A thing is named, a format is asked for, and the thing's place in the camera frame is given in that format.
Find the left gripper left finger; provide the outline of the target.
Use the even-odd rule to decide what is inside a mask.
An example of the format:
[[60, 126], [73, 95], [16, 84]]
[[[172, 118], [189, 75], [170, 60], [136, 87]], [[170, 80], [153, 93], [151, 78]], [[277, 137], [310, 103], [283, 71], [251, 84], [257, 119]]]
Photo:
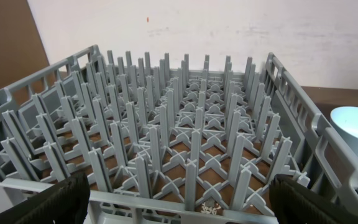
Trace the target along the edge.
[[0, 213], [0, 224], [83, 224], [89, 199], [88, 178], [77, 173]]

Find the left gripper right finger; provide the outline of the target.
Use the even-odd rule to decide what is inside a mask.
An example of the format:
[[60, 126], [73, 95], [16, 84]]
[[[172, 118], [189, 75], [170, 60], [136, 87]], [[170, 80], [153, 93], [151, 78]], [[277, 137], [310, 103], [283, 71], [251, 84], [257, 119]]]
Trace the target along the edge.
[[280, 224], [358, 223], [358, 216], [331, 203], [284, 174], [275, 175], [271, 181], [269, 200]]

